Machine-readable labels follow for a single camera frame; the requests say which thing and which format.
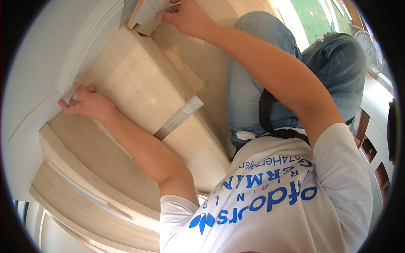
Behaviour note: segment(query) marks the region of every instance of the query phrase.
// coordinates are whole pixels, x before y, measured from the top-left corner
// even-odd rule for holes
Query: man
[[[61,100],[60,106],[100,121],[159,184],[161,252],[355,252],[372,213],[369,176],[345,124],[360,106],[364,85],[358,43],[330,34],[301,54],[270,14],[248,13],[228,28],[194,0],[157,19],[231,56],[228,110],[238,151],[202,206],[180,157],[93,87],[75,83],[82,102]],[[305,138],[260,137],[266,130],[259,100],[267,91],[278,101],[263,116],[271,119],[266,128],[292,128],[310,146]]]

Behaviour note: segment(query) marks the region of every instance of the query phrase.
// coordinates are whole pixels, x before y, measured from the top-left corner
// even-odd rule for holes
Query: white t-shirt
[[[343,123],[326,129],[313,152],[297,138],[248,142],[200,207],[174,195],[160,201],[165,253],[355,252],[373,208],[370,178]]]

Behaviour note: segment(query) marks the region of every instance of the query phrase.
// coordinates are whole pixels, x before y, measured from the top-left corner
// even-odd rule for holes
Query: metal ruler
[[[169,133],[173,132],[188,117],[193,115],[204,103],[197,96],[192,97],[180,110],[178,110],[166,123],[153,135],[163,140]]]

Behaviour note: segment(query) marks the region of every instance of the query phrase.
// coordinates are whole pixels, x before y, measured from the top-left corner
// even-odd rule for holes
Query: t-shirt sleeve
[[[343,238],[350,252],[368,235],[373,196],[369,174],[353,135],[343,123],[328,127],[313,149],[316,174],[335,206]]]
[[[160,252],[175,252],[175,248],[170,247],[176,239],[176,235],[183,226],[193,217],[198,210],[198,206],[191,201],[175,196],[165,195],[160,199]]]

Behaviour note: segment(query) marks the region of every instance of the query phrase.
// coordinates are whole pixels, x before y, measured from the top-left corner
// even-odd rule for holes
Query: blue jeans
[[[267,41],[301,60],[327,88],[345,121],[353,118],[359,110],[366,59],[360,44],[350,35],[325,34],[323,40],[317,40],[301,53],[292,33],[267,12],[247,13],[236,22],[235,28]],[[236,136],[238,131],[252,132],[255,136],[266,132],[259,124],[259,100],[263,90],[244,67],[235,59],[229,58],[227,101],[232,144],[236,150],[249,141],[239,140]],[[273,104],[270,119],[274,129],[303,128],[297,116],[278,101]]]

